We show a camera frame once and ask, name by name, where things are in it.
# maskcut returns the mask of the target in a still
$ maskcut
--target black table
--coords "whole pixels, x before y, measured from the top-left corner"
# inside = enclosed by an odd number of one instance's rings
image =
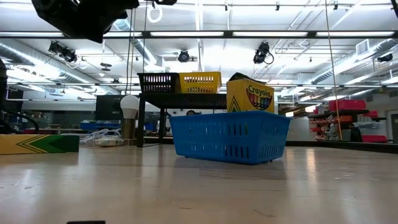
[[[159,142],[163,143],[166,109],[226,110],[226,94],[141,93],[139,95],[137,147],[144,145],[145,103],[160,108]]]

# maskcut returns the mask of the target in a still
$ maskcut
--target ceiling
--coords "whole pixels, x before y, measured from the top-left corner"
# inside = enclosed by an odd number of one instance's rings
[[[148,13],[146,2],[141,6],[127,11],[136,31],[143,30],[327,30],[324,0],[280,0],[280,9],[276,11],[275,0],[229,0],[225,11],[225,0],[178,0],[172,7],[159,6],[163,16],[159,22],[152,23],[146,19]],[[390,0],[339,0],[337,10],[333,10],[334,1],[328,0],[328,21],[333,30],[398,30],[398,22],[391,10]],[[150,12],[152,18],[159,15],[158,11]],[[30,0],[0,0],[0,31],[57,31],[56,28],[36,15]],[[32,52],[40,52],[46,56],[53,55],[48,51],[51,41],[57,39],[14,39],[28,46]],[[355,52],[356,44],[364,39],[333,39],[331,51],[333,61]],[[86,69],[77,67],[75,70],[88,78],[109,83],[118,78],[126,82],[126,75],[137,77],[136,73],[150,72],[141,54],[129,48],[128,39],[109,39],[105,44],[89,40],[60,39],[57,40],[69,49],[83,57],[89,64]],[[220,71],[224,82],[236,72],[250,77],[280,84],[305,83],[320,70],[331,65],[331,51],[328,40],[295,40],[267,39],[275,61],[272,65],[255,65],[252,61],[255,50],[261,39],[146,39],[140,40],[150,51],[162,60],[160,66],[167,71],[192,72],[197,71],[198,58],[204,71]],[[203,53],[199,53],[198,42],[203,45]],[[194,61],[180,63],[177,56],[182,50],[188,50]],[[127,68],[127,58],[132,64],[132,70]],[[52,60],[62,59],[54,56]],[[111,64],[110,72],[103,72],[100,63]],[[376,68],[388,66],[386,63],[376,63]],[[373,69],[370,60],[350,68],[338,76],[339,85],[358,78]],[[333,82],[332,78],[321,84]]]

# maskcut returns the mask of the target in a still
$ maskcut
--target crayon box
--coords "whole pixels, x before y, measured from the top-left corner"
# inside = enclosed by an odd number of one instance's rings
[[[226,83],[228,112],[266,111],[274,113],[274,89],[248,79]]]

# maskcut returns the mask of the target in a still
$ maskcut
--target green and yellow box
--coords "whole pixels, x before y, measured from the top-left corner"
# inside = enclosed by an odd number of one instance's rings
[[[266,111],[274,113],[274,89],[248,79],[226,83],[228,112]]]

